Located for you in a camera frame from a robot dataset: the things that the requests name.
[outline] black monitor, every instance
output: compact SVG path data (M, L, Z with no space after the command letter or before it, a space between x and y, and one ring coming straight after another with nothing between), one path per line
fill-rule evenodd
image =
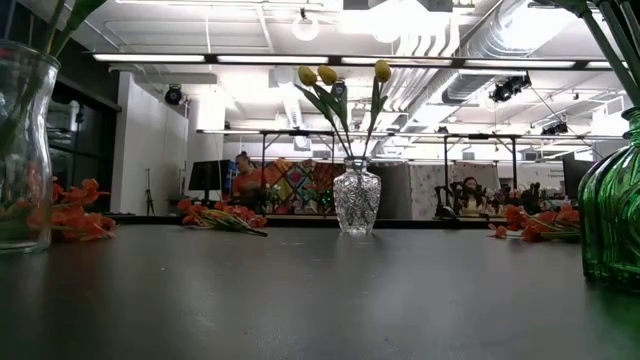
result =
M594 164L592 161L575 160L571 157L562 158L564 189L569 199L575 200L578 198L580 182Z
M229 160L196 161L193 163L190 191L204 191L204 203L209 203L210 190L223 190L222 184L227 179Z

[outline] tulip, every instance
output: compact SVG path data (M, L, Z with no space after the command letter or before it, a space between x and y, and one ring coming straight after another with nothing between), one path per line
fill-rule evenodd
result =
M311 69L306 66L300 66L298 68L298 77L300 78L300 82L304 86L311 86L318 81L318 77L313 73Z
M322 82L327 86L331 86L338 81L338 73L326 65L320 65L318 67L318 75L320 75L320 79L322 79Z
M391 68L384 60L376 61L376 78L381 83L386 83L391 78Z

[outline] person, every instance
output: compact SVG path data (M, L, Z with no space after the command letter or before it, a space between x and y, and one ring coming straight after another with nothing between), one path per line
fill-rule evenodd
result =
M475 191L476 187L478 187L478 180L476 180L476 178L474 178L473 176L465 178L462 183L467 189L471 189L473 191Z
M465 213L478 214L483 213L486 208L485 191L478 184L478 180L473 176L469 176L462 181L463 195L460 198Z
M262 189L262 170L251 164L246 151L236 156L236 166L240 174L233 179L232 195L237 198L253 198Z

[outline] glass vase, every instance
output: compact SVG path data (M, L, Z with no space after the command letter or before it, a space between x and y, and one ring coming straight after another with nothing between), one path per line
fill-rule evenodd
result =
M623 117L629 146L580 183L583 270L589 280L640 292L640 107Z
M53 57L0 41L0 253L51 242L46 117L59 67Z
M333 180L340 229L351 235L371 232L380 205L380 177L367 171L366 158L346 158L346 172Z

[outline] gray table surface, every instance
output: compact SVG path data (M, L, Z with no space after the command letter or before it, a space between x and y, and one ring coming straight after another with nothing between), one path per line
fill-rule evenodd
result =
M638 359L640 296L487 231L130 225L0 257L1 359Z

